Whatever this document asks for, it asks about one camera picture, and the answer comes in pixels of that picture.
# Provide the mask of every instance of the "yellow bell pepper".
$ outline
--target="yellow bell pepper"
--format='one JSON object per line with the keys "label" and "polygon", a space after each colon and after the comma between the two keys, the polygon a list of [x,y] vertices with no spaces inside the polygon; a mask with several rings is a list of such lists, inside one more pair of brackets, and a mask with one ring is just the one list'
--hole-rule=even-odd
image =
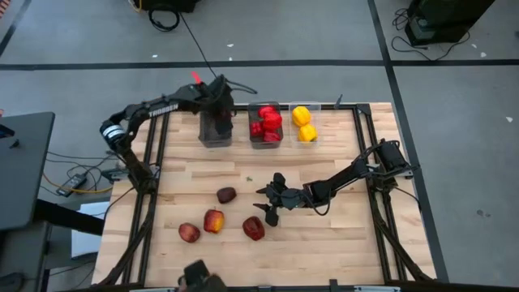
{"label": "yellow bell pepper", "polygon": [[317,129],[311,124],[299,128],[299,141],[314,142],[317,141]]}
{"label": "yellow bell pepper", "polygon": [[307,125],[311,120],[310,111],[306,106],[298,106],[292,110],[292,120],[298,127]]}

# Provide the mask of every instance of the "black metal frame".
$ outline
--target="black metal frame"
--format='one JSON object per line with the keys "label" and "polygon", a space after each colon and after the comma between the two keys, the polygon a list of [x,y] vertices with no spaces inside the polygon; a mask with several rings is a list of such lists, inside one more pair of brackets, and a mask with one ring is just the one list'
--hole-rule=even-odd
{"label": "black metal frame", "polygon": [[[236,111],[246,111],[247,105],[236,105],[234,108]],[[287,104],[281,105],[281,110],[288,110],[289,106]],[[357,133],[357,139],[358,139],[358,146],[360,152],[364,151],[366,149],[366,142],[364,139],[364,134],[362,131],[362,122],[361,122],[361,114],[363,114],[366,118],[367,122],[367,130],[368,134],[370,136],[370,143],[376,144],[376,134],[375,134],[375,125],[373,123],[373,118],[371,116],[371,107],[369,104],[322,104],[321,105],[322,110],[351,110],[352,115],[354,117],[354,125],[355,130]],[[148,133],[148,141],[146,144],[145,154],[144,154],[144,160],[149,162],[152,152],[152,145],[153,145],[153,138],[155,133],[157,121],[156,119],[153,119],[150,124],[150,129]],[[162,166],[162,160],[164,158],[164,151],[165,151],[165,145],[166,145],[166,136],[168,132],[168,125],[169,125],[169,114],[166,114],[163,116],[162,121],[162,128],[161,128],[161,137],[159,140],[159,147],[158,147],[158,153],[157,153],[157,160],[156,164],[159,167],[159,173],[161,171]],[[378,157],[374,156],[375,162],[378,161]],[[375,227],[375,235],[377,240],[377,248],[379,250],[379,256],[380,256],[380,267],[382,269],[382,275],[384,278],[384,284],[378,284],[374,287],[374,290],[381,290],[380,288],[386,288],[386,289],[392,289],[391,287],[398,287],[402,291],[413,291],[413,292],[432,292],[437,290],[443,290],[448,292],[462,292],[462,291],[499,291],[499,292],[519,292],[519,288],[512,288],[512,287],[498,287],[498,286],[478,286],[478,285],[464,285],[464,284],[450,284],[450,283],[441,283],[438,281],[407,281],[406,275],[405,275],[405,265],[406,262],[409,266],[409,263],[414,264],[412,259],[407,255],[405,250],[402,246],[398,244],[398,234],[397,234],[397,228],[394,221],[394,214],[392,212],[392,205],[391,200],[388,195],[388,193],[382,193],[383,198],[383,205],[384,210],[386,213],[386,220],[381,217],[380,211],[378,209],[377,199],[375,196],[374,188],[371,186],[373,182],[371,179],[367,179],[367,193],[370,200],[370,208],[371,208],[371,217],[373,219],[373,224]],[[136,228],[138,229],[139,225],[139,218],[140,214],[142,213],[142,202],[144,198],[137,197],[135,201],[135,211],[134,211],[134,220],[132,221],[132,229]],[[157,193],[152,194],[150,197],[150,204],[148,206],[148,211],[152,213],[154,216],[155,208],[157,206]],[[399,280],[393,280],[391,277],[391,272],[389,270],[389,264],[388,264],[388,255],[387,250],[385,248],[384,244],[384,237],[383,234],[386,235],[386,238],[391,243],[393,250],[395,251],[395,259],[397,263],[397,271]],[[131,278],[131,265],[133,265],[133,261],[130,261],[128,263],[128,266],[124,270],[125,274],[123,274],[123,282],[120,285],[113,285],[113,286],[93,286],[91,288],[87,288],[84,290],[76,290],[77,291],[84,291],[84,292],[114,292],[114,291],[128,291],[128,290],[135,290],[135,289],[141,289],[144,288],[145,280],[146,280],[146,272],[148,268],[148,257],[149,257],[149,250],[151,246],[151,237],[152,237],[152,228],[150,228],[149,232],[146,234],[144,238],[143,248],[142,248],[142,254],[141,259],[139,263],[139,278],[137,282],[128,283],[128,281]],[[330,279],[328,286],[236,286],[236,287],[229,287],[229,291],[243,291],[243,292],[268,292],[268,291],[278,291],[278,292],[294,292],[294,291],[330,291],[330,292],[339,292],[339,291],[361,291],[370,290],[369,286],[367,285],[360,285],[360,286],[339,286],[336,279]]]}
{"label": "black metal frame", "polygon": [[[281,110],[288,110],[289,106],[287,104],[280,105]],[[236,111],[246,111],[247,105],[236,105],[234,107]],[[367,128],[368,133],[370,136],[370,141],[372,144],[377,143],[376,135],[375,135],[375,126],[373,124],[373,119],[371,116],[371,108],[369,104],[340,104],[339,106],[336,106],[334,104],[322,104],[321,105],[322,110],[351,110],[351,113],[354,117],[354,124],[355,124],[355,130],[357,132],[357,139],[358,139],[358,146],[359,151],[362,152],[366,149],[366,143],[364,139],[364,134],[362,132],[362,123],[360,119],[360,114],[363,114],[366,117],[367,121]],[[165,115],[163,117],[163,123],[161,128],[161,137],[159,142],[159,148],[157,153],[157,161],[156,164],[160,168],[162,164],[162,159],[164,157],[164,150],[165,150],[165,142],[166,142],[166,135],[167,135],[167,128],[169,123],[169,115]],[[151,121],[150,129],[148,133],[148,141],[146,143],[145,153],[144,153],[144,162],[149,163],[150,157],[151,157],[151,151],[152,151],[152,145],[153,145],[153,139],[154,139],[154,133],[156,128],[157,120],[154,118]],[[376,201],[375,193],[372,191],[372,189],[369,187],[370,183],[367,182],[368,185],[368,195],[370,198],[370,206],[371,206],[371,215],[374,216],[375,214],[375,208],[378,208],[378,204]],[[139,219],[140,215],[142,213],[142,203],[143,203],[143,195],[138,195],[137,199],[135,200],[135,211],[134,216],[131,224],[131,234],[129,241],[130,242],[133,237],[135,237],[135,233],[137,229],[139,228]],[[157,194],[152,195],[150,197],[150,202],[148,210],[149,212],[155,212],[155,207],[157,206]],[[397,229],[394,221],[394,215],[392,213],[392,207],[391,207],[391,201],[390,200],[384,200],[384,207],[386,211],[386,219],[387,223],[390,226],[390,229],[393,233],[393,235],[397,236]],[[380,256],[380,265],[382,268],[382,274],[384,278],[384,282],[391,281],[391,272],[389,270],[389,263],[388,263],[388,255],[387,250],[384,244],[384,236],[380,232],[380,230],[377,229],[375,223],[375,234],[376,234],[376,241],[377,241],[377,248],[379,250],[379,256]],[[150,250],[150,242],[152,237],[152,230],[146,235],[143,243],[143,249],[141,254],[141,259],[139,263],[139,279],[137,281],[138,284],[144,285],[145,279],[146,279],[146,272],[148,267],[148,255]],[[399,279],[405,281],[405,268],[403,263],[400,260],[400,257],[395,254],[395,258],[397,259],[397,267],[399,271]],[[128,264],[127,268],[124,271],[123,278],[122,278],[122,284],[128,284],[129,280],[131,278],[131,264]],[[230,287],[229,288],[232,291],[251,291],[251,290],[275,290],[275,291],[293,291],[293,290],[311,290],[311,291],[330,291],[331,289],[335,290],[352,290],[353,286],[339,286],[337,284],[337,281],[331,279],[330,280],[330,286],[269,286],[269,287]]]}

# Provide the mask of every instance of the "white paper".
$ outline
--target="white paper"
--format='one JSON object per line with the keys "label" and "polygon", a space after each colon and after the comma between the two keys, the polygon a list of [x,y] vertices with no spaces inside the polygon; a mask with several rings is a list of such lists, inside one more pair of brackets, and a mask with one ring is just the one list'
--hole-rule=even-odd
{"label": "white paper", "polygon": [[[109,202],[81,204],[78,212],[88,215],[100,214],[96,217],[103,219],[105,217],[104,212],[108,206]],[[98,252],[100,246],[101,236],[72,230],[71,258]]]}

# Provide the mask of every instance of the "red apple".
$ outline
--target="red apple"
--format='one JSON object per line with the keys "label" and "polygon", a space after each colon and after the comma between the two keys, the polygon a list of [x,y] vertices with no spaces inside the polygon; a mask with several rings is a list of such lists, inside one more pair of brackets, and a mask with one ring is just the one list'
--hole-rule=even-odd
{"label": "red apple", "polygon": [[194,243],[200,237],[200,230],[191,223],[182,223],[178,227],[178,234],[185,242]]}
{"label": "red apple", "polygon": [[204,216],[204,230],[217,234],[224,226],[224,213],[218,210],[208,210]]}
{"label": "red apple", "polygon": [[236,198],[236,190],[233,187],[224,187],[217,191],[218,202],[226,204]]}
{"label": "red apple", "polygon": [[260,240],[265,236],[265,228],[261,220],[256,216],[249,217],[245,220],[242,227],[243,232],[254,241]]}

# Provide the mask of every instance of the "wooden table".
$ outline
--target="wooden table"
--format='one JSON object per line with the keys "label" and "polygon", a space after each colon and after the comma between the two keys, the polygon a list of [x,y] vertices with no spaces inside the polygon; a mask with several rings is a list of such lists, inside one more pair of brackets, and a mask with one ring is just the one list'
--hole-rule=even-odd
{"label": "wooden table", "polygon": [[[399,140],[391,104],[372,103],[371,110],[377,137]],[[289,187],[301,187],[305,182],[329,178],[350,164],[359,154],[351,112],[321,112],[322,141],[316,149],[292,148],[285,130],[281,146],[267,150],[251,148],[247,112],[238,112],[234,118],[233,144],[228,148],[205,148],[198,141],[199,117],[172,113],[146,286],[176,286],[183,268],[198,259],[203,259],[227,286],[324,286],[331,278],[336,278],[339,285],[383,283],[364,180],[341,190],[325,217],[311,209],[281,209],[279,226],[265,224],[266,235],[262,240],[253,242],[242,231],[242,223],[248,217],[256,215],[264,219],[263,211],[252,204],[268,201],[265,195],[255,191],[265,187],[274,172],[283,173]],[[283,112],[283,118],[283,127],[288,129],[289,113]],[[362,124],[369,146],[365,121]],[[156,137],[160,125],[158,121]],[[141,159],[147,132],[148,124],[144,124],[133,143]],[[152,161],[157,154],[157,140]],[[403,178],[397,181],[402,189],[414,193],[412,181]],[[111,200],[130,187],[129,182],[116,183]],[[222,187],[235,187],[238,197],[229,204],[219,204],[215,194]],[[104,278],[126,249],[134,204],[133,192],[110,209],[92,283]],[[143,218],[147,206],[145,200]],[[392,207],[403,247],[425,273],[434,277],[417,202],[395,190]],[[203,231],[204,213],[210,208],[225,214],[225,226],[219,234]],[[202,230],[197,243],[185,243],[179,238],[178,226],[183,222],[193,223]],[[397,278],[387,242],[386,248],[392,277]],[[135,259],[140,259],[140,250]],[[135,260],[132,281],[137,279],[138,266],[139,261]]]}

